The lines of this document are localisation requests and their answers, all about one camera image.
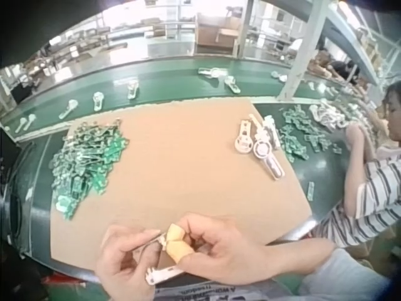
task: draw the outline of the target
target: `window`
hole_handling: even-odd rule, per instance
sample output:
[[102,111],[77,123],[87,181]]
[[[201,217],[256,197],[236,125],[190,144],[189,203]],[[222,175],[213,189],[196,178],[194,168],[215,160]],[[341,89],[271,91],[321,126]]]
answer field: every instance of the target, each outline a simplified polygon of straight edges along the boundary
[[276,20],[277,21],[284,21],[284,15],[285,15],[285,12],[280,9],[278,11]]

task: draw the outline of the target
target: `worker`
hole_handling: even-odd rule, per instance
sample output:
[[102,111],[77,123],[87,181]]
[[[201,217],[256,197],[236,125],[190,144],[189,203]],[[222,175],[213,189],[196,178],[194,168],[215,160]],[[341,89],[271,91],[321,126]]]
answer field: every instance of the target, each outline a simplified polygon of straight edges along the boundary
[[[264,246],[247,239],[226,219],[187,214],[176,224],[192,241],[202,241],[210,247],[208,253],[182,257],[178,268],[211,281],[155,289],[145,281],[145,272],[157,265],[159,243],[145,247],[135,262],[132,250],[159,232],[134,233],[123,226],[112,226],[103,240],[95,272],[113,301],[358,301],[371,300],[389,283],[326,239]],[[283,273],[305,276],[298,290],[300,296],[292,296],[272,280]]]
[[[298,54],[299,48],[301,47],[302,41],[303,41],[303,39],[294,40],[293,43],[288,46],[287,55],[292,58],[295,58],[295,56]],[[316,50],[315,50],[313,57],[315,57],[319,51],[322,51],[322,50],[327,51],[327,49],[325,48],[325,43],[326,43],[326,38],[324,36],[320,36],[319,40],[316,44]]]
[[375,154],[360,126],[348,126],[351,156],[344,200],[311,232],[312,236],[329,238],[339,247],[356,246],[401,219],[401,81],[388,87],[383,102],[388,107],[388,136],[398,147],[381,146]]
[[[333,78],[344,82],[350,76],[354,66],[355,63],[351,60],[348,63],[343,61],[333,61],[326,67],[326,69],[333,75]],[[366,91],[358,84],[359,73],[360,69],[357,67],[352,78],[350,79],[351,88],[355,93],[360,94],[365,101],[367,101]]]

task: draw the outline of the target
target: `brown cardboard sheet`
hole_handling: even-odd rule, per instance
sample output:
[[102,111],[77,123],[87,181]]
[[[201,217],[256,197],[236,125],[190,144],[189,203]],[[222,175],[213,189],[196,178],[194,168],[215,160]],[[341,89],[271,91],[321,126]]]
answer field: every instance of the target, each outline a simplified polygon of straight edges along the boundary
[[232,216],[260,243],[300,225],[311,210],[284,153],[274,152],[286,173],[275,181],[253,154],[234,148],[250,113],[261,120],[247,98],[208,98],[86,118],[99,124],[121,118],[130,144],[109,173],[105,194],[91,193],[71,221],[52,207],[52,258],[92,270],[110,224],[165,231],[188,211]]

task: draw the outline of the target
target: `striped shirt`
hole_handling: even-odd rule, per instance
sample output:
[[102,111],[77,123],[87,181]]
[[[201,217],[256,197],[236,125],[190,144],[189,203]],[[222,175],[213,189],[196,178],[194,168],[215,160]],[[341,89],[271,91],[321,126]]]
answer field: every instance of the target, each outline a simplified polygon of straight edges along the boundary
[[339,202],[312,230],[314,237],[329,238],[342,248],[355,246],[401,219],[401,154],[365,164],[365,174],[367,181],[358,188],[356,216],[347,216]]

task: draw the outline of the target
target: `white plastic part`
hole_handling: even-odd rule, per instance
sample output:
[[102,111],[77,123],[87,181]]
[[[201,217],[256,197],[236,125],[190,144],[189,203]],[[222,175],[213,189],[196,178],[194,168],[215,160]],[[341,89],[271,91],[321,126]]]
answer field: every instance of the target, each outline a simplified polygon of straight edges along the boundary
[[18,134],[19,131],[23,128],[23,125],[26,124],[28,122],[28,120],[25,117],[22,117],[19,120],[19,126],[17,127],[17,129],[15,130],[15,134]]
[[64,212],[67,211],[67,207],[62,206],[59,202],[57,202],[56,203],[56,210],[61,212],[61,213],[64,213]]
[[326,89],[326,92],[329,93],[332,97],[334,97],[333,92],[331,91],[331,89]]
[[78,101],[75,99],[71,99],[68,101],[68,105],[67,105],[67,109],[61,113],[58,118],[63,120],[69,113],[71,113],[72,111],[74,111],[78,106]]
[[285,83],[285,82],[287,82],[288,76],[287,75],[280,75],[280,77],[278,79],[282,83]]
[[129,100],[133,100],[137,97],[137,92],[139,88],[139,81],[138,79],[133,79],[128,82],[128,96]]
[[234,145],[236,150],[242,154],[248,154],[252,151],[251,123],[248,120],[241,121],[239,135]]
[[267,158],[263,159],[263,162],[269,167],[275,180],[279,180],[286,175],[273,153],[270,153]]
[[270,137],[270,143],[273,146],[274,150],[281,148],[280,139],[278,137],[276,122],[274,121],[273,116],[268,115],[263,120],[263,127],[268,131],[268,135]]
[[311,88],[312,91],[315,90],[315,83],[314,82],[309,82],[308,86]]
[[28,122],[24,126],[24,130],[28,130],[29,127],[31,126],[32,122],[34,122],[35,120],[36,120],[36,115],[35,114],[30,114],[28,116]]
[[234,94],[240,94],[241,89],[236,85],[236,79],[233,76],[228,76],[224,83],[231,89]]
[[268,141],[258,140],[253,147],[253,153],[258,159],[265,159],[271,152],[271,144]]
[[327,127],[330,131],[334,131],[336,128],[343,129],[348,125],[344,114],[340,113],[337,108],[330,105],[325,99],[321,101],[320,107],[311,105],[309,110],[314,120]]
[[277,71],[273,71],[272,73],[270,73],[271,77],[273,78],[279,78],[280,74]]
[[148,268],[146,270],[145,279],[149,285],[156,285],[160,282],[178,276],[183,272],[184,272],[183,270],[180,270],[175,265],[172,267],[163,268],[161,270],[156,270],[155,268]]
[[198,74],[204,75],[207,78],[219,78],[226,77],[228,75],[227,69],[223,68],[199,68]]
[[93,94],[93,110],[95,112],[98,112],[102,109],[103,107],[103,99],[105,99],[105,96],[102,92],[95,92]]
[[324,83],[320,83],[320,84],[318,85],[317,90],[318,90],[321,94],[323,94],[323,93],[326,91],[326,85],[325,85]]

